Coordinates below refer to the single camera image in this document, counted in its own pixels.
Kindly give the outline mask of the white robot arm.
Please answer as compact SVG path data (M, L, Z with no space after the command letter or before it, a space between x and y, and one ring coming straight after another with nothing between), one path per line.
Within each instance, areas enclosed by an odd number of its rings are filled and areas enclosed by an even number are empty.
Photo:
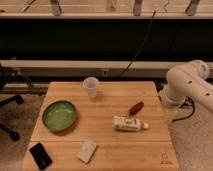
M213 85L206 79L209 67L202 60L176 65L166 73L167 84L159 92L167 108L180 107L187 97L213 112Z

